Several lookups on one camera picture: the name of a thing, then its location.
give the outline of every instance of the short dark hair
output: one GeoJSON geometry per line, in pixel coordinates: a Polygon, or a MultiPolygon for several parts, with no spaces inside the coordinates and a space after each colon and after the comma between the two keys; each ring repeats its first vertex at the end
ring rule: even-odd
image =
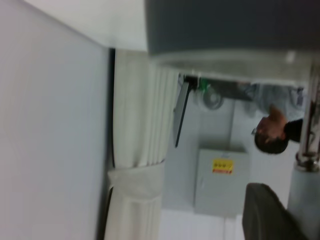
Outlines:
{"type": "Polygon", "coordinates": [[[289,142],[287,138],[284,140],[276,138],[266,143],[267,138],[267,136],[258,133],[254,135],[254,143],[260,151],[267,154],[281,154],[286,150],[289,142]]]}

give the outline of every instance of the ceiling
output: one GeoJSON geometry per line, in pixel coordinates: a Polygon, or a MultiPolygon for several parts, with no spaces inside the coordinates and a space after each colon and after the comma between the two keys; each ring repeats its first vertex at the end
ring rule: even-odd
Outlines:
{"type": "Polygon", "coordinates": [[[147,50],[143,0],[25,0],[93,41],[147,50]]]}

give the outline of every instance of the gray box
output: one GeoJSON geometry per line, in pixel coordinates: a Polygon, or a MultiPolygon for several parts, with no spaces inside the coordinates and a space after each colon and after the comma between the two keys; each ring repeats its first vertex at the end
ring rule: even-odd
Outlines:
{"type": "Polygon", "coordinates": [[[242,214],[246,186],[250,180],[250,162],[250,156],[247,153],[200,149],[195,213],[224,218],[234,218],[242,214]],[[216,164],[226,162],[218,159],[232,160],[232,172],[213,172],[214,160],[217,160],[216,164]]]}

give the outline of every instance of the man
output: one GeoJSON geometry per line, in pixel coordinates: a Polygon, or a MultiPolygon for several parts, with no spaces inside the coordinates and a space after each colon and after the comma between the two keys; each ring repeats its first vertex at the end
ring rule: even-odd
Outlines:
{"type": "Polygon", "coordinates": [[[280,154],[287,148],[289,140],[300,141],[307,99],[303,88],[255,84],[247,85],[244,91],[260,111],[268,115],[256,128],[254,142],[259,150],[280,154]]]}
{"type": "Polygon", "coordinates": [[[280,154],[286,150],[289,140],[299,142],[303,119],[287,121],[285,115],[274,105],[270,114],[259,122],[254,142],[256,147],[267,154],[280,154]]]}

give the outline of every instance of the yellow warning label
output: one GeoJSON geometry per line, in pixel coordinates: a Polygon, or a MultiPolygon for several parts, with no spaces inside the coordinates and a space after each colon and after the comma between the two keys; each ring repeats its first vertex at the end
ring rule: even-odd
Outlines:
{"type": "Polygon", "coordinates": [[[234,170],[234,161],[227,158],[213,159],[212,172],[219,174],[232,174],[234,170]]]}

